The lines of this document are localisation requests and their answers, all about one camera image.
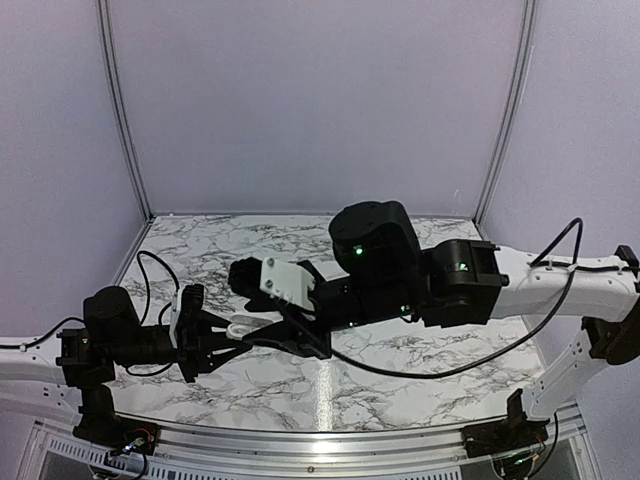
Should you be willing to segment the white earbud charging case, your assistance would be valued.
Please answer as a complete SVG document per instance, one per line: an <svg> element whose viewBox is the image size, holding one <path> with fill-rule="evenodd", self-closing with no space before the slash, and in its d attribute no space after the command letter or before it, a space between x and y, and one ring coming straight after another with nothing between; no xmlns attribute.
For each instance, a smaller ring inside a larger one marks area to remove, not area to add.
<svg viewBox="0 0 640 480"><path fill-rule="evenodd" d="M226 327L226 337L230 340L242 341L245 336L273 323L274 321L268 318L235 314Z"/></svg>

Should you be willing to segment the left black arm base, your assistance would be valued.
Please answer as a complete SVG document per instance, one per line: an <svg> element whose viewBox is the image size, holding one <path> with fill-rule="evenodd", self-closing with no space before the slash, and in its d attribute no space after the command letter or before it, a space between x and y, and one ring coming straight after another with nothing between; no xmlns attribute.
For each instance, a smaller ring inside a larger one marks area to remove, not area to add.
<svg viewBox="0 0 640 480"><path fill-rule="evenodd" d="M81 388L80 392L80 421L72 430L76 438L119 451L141 439L142 452L154 453L160 432L158 424L117 414L107 386Z"/></svg>

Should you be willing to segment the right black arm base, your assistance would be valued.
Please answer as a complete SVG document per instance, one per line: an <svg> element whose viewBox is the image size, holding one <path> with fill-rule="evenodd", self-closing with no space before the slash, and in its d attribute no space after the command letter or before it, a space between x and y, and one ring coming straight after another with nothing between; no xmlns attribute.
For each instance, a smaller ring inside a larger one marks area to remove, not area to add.
<svg viewBox="0 0 640 480"><path fill-rule="evenodd" d="M523 390L507 399L507 416L501 420L467 425L462 428L464 449L469 458L496 455L547 440L549 419L532 421L523 409Z"/></svg>

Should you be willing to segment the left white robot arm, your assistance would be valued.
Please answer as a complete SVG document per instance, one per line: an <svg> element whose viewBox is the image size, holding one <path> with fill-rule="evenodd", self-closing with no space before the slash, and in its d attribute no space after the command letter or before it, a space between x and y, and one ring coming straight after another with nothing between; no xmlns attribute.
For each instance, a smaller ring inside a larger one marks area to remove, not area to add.
<svg viewBox="0 0 640 480"><path fill-rule="evenodd" d="M146 325L129 293L112 286L87 298L80 318L61 321L39 338L1 342L1 405L74 425L86 424L106 445L125 438L110 382L117 368L175 366L184 381L220 368L250 350L231 322L203 309L200 286L179 290L166 324Z"/></svg>

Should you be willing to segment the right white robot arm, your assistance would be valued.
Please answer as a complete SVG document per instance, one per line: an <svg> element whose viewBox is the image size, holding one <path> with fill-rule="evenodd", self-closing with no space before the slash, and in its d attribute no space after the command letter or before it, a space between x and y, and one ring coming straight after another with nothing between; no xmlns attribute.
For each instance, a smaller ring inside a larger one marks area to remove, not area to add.
<svg viewBox="0 0 640 480"><path fill-rule="evenodd" d="M343 276L326 280L310 263L273 258L231 266L231 289L250 311L277 311L280 323L255 339L299 356L331 356L330 336L408 316L426 326L483 325L537 315L577 316L580 329L532 385L513 393L495 438L515 448L576 390L639 355L639 263L620 246L609 257L552 258L488 241L452 239L424 249L404 206L367 201L329 224Z"/></svg>

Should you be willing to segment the front aluminium rail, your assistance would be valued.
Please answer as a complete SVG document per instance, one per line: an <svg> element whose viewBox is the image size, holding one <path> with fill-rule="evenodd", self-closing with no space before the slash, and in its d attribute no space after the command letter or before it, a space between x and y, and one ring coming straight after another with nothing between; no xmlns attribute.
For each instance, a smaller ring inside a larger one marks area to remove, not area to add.
<svg viewBox="0 0 640 480"><path fill-rule="evenodd" d="M161 421L152 453L113 456L53 420L35 423L20 479L597 479L569 404L543 441L499 452L483 422L392 431L297 433Z"/></svg>

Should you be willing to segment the left aluminium corner post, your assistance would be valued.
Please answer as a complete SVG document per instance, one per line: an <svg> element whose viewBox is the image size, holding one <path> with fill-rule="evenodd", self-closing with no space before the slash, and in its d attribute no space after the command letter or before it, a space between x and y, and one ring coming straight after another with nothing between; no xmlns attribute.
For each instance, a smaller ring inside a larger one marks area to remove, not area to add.
<svg viewBox="0 0 640 480"><path fill-rule="evenodd" d="M120 79L111 2L107 0L97 0L95 4L107 90L114 113L116 131L138 209L144 221L151 223L154 219L154 213L144 184Z"/></svg>

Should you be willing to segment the aluminium corner post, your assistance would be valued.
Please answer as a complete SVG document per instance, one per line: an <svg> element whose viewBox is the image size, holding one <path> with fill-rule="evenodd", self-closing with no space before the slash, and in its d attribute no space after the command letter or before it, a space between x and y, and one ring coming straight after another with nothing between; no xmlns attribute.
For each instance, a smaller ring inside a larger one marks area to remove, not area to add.
<svg viewBox="0 0 640 480"><path fill-rule="evenodd" d="M519 37L507 97L492 149L488 171L473 216L474 225L478 230L483 228L488 216L491 201L498 186L499 176L506 160L511 134L525 90L538 11L538 1L526 0L523 3Z"/></svg>
<svg viewBox="0 0 640 480"><path fill-rule="evenodd" d="M154 213L144 184L120 79L111 2L107 0L97 0L95 4L107 90L114 113L116 131L138 209L144 221L151 223L154 219Z"/></svg>

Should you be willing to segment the right aluminium corner post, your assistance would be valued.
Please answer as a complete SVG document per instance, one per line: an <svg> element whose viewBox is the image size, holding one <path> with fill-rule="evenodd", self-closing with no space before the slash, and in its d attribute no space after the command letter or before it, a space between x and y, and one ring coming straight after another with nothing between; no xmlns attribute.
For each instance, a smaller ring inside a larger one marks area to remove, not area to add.
<svg viewBox="0 0 640 480"><path fill-rule="evenodd" d="M519 37L507 97L492 149L488 171L473 216L474 225L478 230L483 228L488 216L491 201L498 186L499 176L506 160L511 134L525 90L538 11L538 1L526 0L523 3Z"/></svg>

